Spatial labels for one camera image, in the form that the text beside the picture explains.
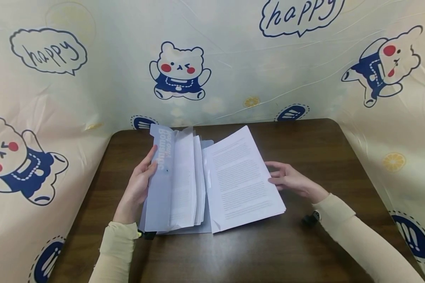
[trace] blue overalls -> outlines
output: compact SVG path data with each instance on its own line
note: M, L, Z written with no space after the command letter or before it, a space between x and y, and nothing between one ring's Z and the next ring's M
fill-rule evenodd
M380 73L378 65L381 63L379 53L371 54L365 58L359 59L359 63L352 66L351 69L362 74L367 79L368 85L371 87L371 97L377 99L381 90L387 85L383 79L383 75ZM375 79L370 80L370 76L374 75Z
M172 81L170 77L160 74L156 79L156 88L164 92L177 92L177 93L197 93L201 91L201 86L198 83L198 77L187 80L185 83L179 81Z
M54 158L49 153L27 148L27 159L31 163L23 172L15 170L0 178L13 192L21 191L26 198L30 198L50 175L50 166L54 163ZM43 171L42 176L36 175L38 169Z

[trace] woman's right hand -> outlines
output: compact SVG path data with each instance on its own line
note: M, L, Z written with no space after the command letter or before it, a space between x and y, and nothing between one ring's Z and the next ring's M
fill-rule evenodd
M299 173L290 164L276 161L264 163L278 169L278 171L270 173L272 178L269 178L268 181L274 184L279 191L288 188L299 196L309 199L311 203L319 203L329 196L323 187Z

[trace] beige sleeve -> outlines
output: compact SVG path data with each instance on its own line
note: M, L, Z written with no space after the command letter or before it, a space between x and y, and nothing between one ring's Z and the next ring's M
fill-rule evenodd
M330 194L313 205L320 223L377 283L425 283L406 259L355 216L343 200Z
M140 236L136 223L109 223L89 283L128 283L134 240Z

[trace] stack of papers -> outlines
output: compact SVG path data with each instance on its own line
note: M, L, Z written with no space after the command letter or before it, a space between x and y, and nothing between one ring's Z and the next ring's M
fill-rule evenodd
M224 140L201 141L152 124L158 169L139 228L158 233L216 233L285 212L247 126Z

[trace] backdrop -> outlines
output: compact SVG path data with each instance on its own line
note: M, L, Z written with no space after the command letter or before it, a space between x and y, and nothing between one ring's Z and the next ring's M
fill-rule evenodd
M45 283L123 129L329 117L425 271L425 0L0 0L0 283Z

